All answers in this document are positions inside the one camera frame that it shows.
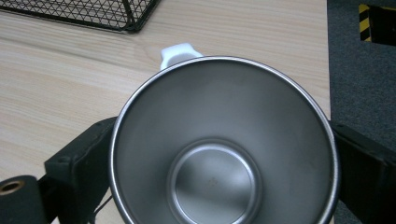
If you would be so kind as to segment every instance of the black wire mesh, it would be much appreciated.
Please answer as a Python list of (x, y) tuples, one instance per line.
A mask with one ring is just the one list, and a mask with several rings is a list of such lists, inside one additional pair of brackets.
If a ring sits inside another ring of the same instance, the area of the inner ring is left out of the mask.
[(160, 0), (0, 0), (0, 9), (111, 30), (140, 30)]

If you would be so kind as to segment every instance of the white handle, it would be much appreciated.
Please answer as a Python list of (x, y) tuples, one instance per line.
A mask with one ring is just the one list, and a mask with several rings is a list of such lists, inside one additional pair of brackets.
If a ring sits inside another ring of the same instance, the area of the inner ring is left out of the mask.
[(181, 63), (188, 59), (203, 57), (204, 55), (196, 51), (191, 44), (184, 43), (161, 50), (161, 56), (163, 57), (161, 70), (163, 70), (176, 63)]

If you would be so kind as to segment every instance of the black bracket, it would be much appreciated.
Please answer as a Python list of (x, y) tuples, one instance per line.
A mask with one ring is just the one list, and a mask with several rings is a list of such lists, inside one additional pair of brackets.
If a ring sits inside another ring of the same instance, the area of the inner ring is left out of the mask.
[[(108, 149), (116, 118), (93, 124), (45, 162), (38, 180), (0, 183), (0, 223), (87, 223), (109, 187)], [(340, 199), (362, 223), (396, 220), (396, 153), (331, 121), (342, 182)]]

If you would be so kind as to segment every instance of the yellow and black tape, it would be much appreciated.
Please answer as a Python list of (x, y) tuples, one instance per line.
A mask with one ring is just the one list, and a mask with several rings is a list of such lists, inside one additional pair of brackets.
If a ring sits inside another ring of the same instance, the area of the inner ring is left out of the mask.
[(396, 46), (396, 7), (360, 4), (361, 40)]
[(367, 5), (359, 5), (359, 27), (361, 28), (361, 40), (363, 41), (371, 41), (369, 9)]

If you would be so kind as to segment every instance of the stainless steel mug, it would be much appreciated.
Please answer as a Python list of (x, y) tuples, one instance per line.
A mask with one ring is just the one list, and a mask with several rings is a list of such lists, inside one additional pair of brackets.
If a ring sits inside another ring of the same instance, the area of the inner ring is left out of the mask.
[(202, 57), (188, 44), (163, 58), (112, 136), (111, 189), (126, 222), (330, 220), (337, 152), (302, 87), (262, 63)]

